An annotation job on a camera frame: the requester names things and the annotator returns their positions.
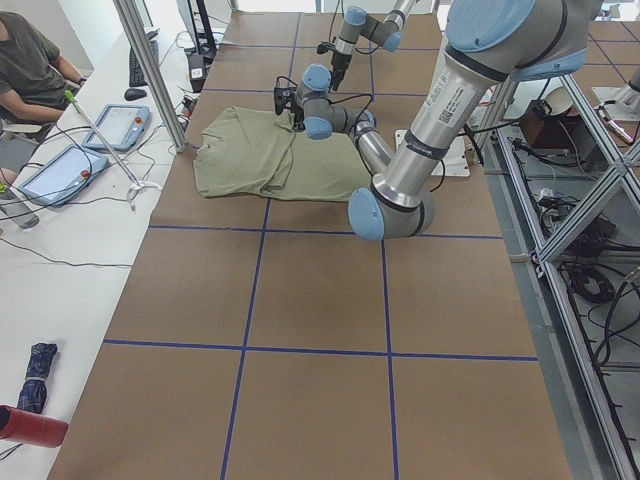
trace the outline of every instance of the keyboard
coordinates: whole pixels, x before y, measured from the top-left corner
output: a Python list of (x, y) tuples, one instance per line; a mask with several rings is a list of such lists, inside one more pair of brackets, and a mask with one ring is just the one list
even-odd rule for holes
[[(159, 61), (158, 42), (156, 40), (151, 40), (149, 44), (151, 45), (151, 52), (153, 53), (157, 64)], [(142, 67), (136, 58), (136, 54), (133, 53), (133, 49), (129, 50), (129, 86), (143, 87), (146, 84), (147, 82), (144, 79), (144, 73), (142, 72)]]

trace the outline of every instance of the white desk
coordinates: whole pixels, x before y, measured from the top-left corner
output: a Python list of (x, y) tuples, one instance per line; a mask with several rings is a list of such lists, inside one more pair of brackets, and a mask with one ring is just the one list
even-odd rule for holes
[[(160, 59), (171, 50), (161, 66), (172, 103), (177, 105), (183, 91), (190, 90), (187, 62), (182, 49), (173, 44), (177, 30), (162, 26), (157, 40)], [(119, 38), (77, 95), (77, 99), (96, 118), (107, 103), (125, 102), (128, 87), (129, 44)], [(152, 121), (142, 141), (149, 138), (162, 119), (149, 96), (136, 101), (149, 106)], [(63, 129), (83, 125), (73, 107), (64, 113), (58, 125)], [(87, 131), (71, 135), (79, 143)], [(71, 142), (63, 135), (44, 143), (31, 159), (45, 163)], [(155, 159), (148, 179), (164, 184), (175, 151), (164, 128), (142, 148)], [(151, 161), (139, 154), (128, 159), (131, 170), (142, 176)], [(16, 182), (19, 185), (33, 173), (26, 168)], [(124, 199), (131, 182), (116, 165), (98, 176), (73, 201), (85, 202), (100, 197)], [(143, 190), (135, 199), (136, 211), (127, 203), (101, 200), (88, 205), (67, 205), (37, 212), (40, 223), (31, 230), (21, 230), (0, 217), (2, 238), (32, 248), (56, 260), (73, 263), (133, 263), (144, 237), (149, 216), (160, 192)], [(49, 398), (43, 414), (70, 421), (91, 367), (109, 325), (129, 268), (69, 267), (46, 262), (32, 253), (0, 242), (0, 299), (3, 312), (0, 335), (0, 404), (16, 405), (23, 384), (30, 347), (37, 342), (57, 343), (47, 381)], [(15, 443), (0, 441), (0, 451)], [(0, 463), (0, 478), (42, 480), (47, 477), (58, 449), (25, 445)]]

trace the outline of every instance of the floor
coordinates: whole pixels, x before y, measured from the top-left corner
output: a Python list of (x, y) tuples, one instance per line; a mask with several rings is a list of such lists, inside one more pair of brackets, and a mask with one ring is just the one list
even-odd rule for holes
[[(276, 75), (328, 63), (329, 22), (234, 15), (191, 143), (226, 107), (271, 110)], [(410, 25), (343, 83), (375, 94), (390, 144), (440, 45), (435, 18)], [(428, 234), (367, 243), (345, 204), (200, 197), (194, 155), (174, 161), (50, 479), (572, 478), (479, 167), (446, 180)]]

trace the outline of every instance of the green t-shirt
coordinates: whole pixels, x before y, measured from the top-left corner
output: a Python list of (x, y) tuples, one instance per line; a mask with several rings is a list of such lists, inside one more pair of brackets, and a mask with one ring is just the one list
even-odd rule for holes
[[(60, 49), (17, 13), (0, 12), (9, 40), (0, 41), (0, 93), (15, 90), (25, 103), (64, 110), (66, 82), (51, 62)], [(0, 107), (0, 116), (17, 119)]]

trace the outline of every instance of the red cylinder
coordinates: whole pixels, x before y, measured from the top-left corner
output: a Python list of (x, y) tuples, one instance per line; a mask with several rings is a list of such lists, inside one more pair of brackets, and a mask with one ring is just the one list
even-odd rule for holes
[(0, 439), (53, 448), (62, 444), (67, 428), (62, 420), (0, 405)]

